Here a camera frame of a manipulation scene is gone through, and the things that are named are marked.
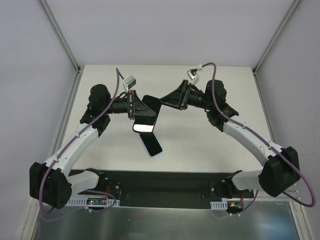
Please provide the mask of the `black phone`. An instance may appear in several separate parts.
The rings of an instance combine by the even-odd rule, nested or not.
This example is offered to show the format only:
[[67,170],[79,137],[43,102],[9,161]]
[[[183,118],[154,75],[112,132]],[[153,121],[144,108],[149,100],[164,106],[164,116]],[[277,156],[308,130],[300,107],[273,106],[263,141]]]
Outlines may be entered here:
[[137,116],[134,120],[132,130],[139,134],[152,133],[155,128],[162,104],[160,103],[159,98],[151,95],[145,95],[142,98],[142,102],[155,113],[155,116]]

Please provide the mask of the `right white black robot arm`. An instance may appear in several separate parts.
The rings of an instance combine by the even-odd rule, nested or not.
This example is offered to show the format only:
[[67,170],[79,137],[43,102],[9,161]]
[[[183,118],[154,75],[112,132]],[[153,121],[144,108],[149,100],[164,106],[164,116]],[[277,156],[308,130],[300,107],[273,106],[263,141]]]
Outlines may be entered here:
[[262,170],[238,170],[227,176],[214,187],[218,196],[231,199],[242,191],[262,190],[277,197],[301,178],[297,173],[300,169],[297,151],[254,135],[239,113],[227,104],[226,96],[220,80],[209,80],[204,92],[183,80],[177,89],[160,98],[160,102],[178,110],[186,110],[188,106],[203,109],[212,126],[238,141],[261,164]]

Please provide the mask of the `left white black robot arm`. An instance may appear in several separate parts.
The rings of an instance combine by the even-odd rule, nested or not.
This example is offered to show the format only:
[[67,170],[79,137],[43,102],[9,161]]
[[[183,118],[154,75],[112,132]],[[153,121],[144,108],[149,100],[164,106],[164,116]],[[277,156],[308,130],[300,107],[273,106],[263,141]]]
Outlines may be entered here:
[[70,175],[85,150],[106,130],[111,114],[127,114],[129,119],[154,117],[156,113],[142,102],[135,90],[125,97],[112,98],[103,84],[90,89],[87,109],[77,129],[56,153],[44,163],[35,162],[29,169],[29,195],[53,208],[61,209],[70,197],[86,190],[102,194],[107,187],[106,174],[94,168]]

